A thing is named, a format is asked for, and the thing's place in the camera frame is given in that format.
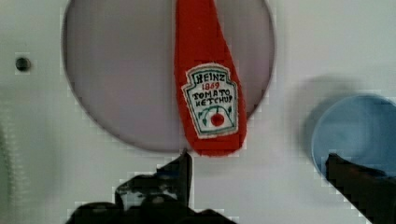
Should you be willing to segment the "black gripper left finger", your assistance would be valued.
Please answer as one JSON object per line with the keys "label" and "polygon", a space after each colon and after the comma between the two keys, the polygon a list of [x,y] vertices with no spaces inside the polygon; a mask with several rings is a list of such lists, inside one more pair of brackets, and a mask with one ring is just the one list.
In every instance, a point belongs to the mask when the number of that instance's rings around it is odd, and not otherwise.
{"label": "black gripper left finger", "polygon": [[191,155],[184,151],[152,175],[119,185],[114,201],[79,206],[65,224],[237,224],[220,213],[189,208]]}

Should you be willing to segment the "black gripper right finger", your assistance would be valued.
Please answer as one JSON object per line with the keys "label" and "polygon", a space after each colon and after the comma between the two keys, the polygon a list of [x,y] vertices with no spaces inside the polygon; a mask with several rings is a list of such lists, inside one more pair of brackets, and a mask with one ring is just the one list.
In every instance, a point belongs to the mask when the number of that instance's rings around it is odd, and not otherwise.
{"label": "black gripper right finger", "polygon": [[395,178],[330,153],[326,179],[372,224],[395,224]]}

